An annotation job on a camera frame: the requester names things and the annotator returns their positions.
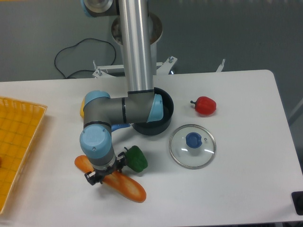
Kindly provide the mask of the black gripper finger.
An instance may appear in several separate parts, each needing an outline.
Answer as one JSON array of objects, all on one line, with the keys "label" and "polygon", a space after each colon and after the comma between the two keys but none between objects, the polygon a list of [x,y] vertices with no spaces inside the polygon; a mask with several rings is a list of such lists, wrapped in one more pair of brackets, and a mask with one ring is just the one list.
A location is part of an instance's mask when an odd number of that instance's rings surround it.
[{"label": "black gripper finger", "polygon": [[89,171],[87,173],[85,173],[85,178],[88,181],[88,183],[90,183],[91,185],[95,185],[97,183],[102,184],[103,183],[103,176],[100,175],[99,173],[93,171]]},{"label": "black gripper finger", "polygon": [[121,152],[117,157],[117,170],[122,173],[124,166],[127,166],[127,158],[125,152]]}]

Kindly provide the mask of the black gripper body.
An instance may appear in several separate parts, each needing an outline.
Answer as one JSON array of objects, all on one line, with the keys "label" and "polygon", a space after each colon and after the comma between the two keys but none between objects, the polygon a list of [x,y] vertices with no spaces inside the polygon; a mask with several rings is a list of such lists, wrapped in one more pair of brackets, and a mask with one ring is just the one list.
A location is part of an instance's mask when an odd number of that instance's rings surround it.
[{"label": "black gripper body", "polygon": [[114,171],[117,171],[117,156],[113,155],[112,159],[106,164],[93,164],[92,166],[100,175],[110,175]]}]

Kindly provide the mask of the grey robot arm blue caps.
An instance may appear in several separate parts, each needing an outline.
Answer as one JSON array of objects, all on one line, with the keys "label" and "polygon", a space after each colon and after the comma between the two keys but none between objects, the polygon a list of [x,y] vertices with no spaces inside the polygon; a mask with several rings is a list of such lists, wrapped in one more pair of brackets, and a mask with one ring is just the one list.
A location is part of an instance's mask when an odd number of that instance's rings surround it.
[{"label": "grey robot arm blue caps", "polygon": [[111,98],[101,91],[85,96],[80,146],[93,167],[85,174],[91,185],[124,166],[113,149],[112,125],[154,122],[164,116],[162,97],[154,93],[148,3],[120,0],[118,4],[128,96]]}]

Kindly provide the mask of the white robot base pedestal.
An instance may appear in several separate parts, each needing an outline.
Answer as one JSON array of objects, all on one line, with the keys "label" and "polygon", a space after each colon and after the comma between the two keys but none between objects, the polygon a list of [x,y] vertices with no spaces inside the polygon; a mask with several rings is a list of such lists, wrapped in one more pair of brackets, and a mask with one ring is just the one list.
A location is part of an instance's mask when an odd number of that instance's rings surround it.
[{"label": "white robot base pedestal", "polygon": [[[150,45],[151,45],[151,66],[152,66],[152,74],[156,75],[157,70],[157,42],[160,40],[163,32],[162,22],[161,20],[152,12],[149,12],[148,15],[148,23],[149,23],[149,37],[150,37]],[[121,50],[121,55],[124,63],[124,49],[123,49],[123,41],[122,41],[122,32],[121,32],[121,22],[120,17],[118,16],[112,26],[111,26],[112,37],[115,42],[119,45]]]}]

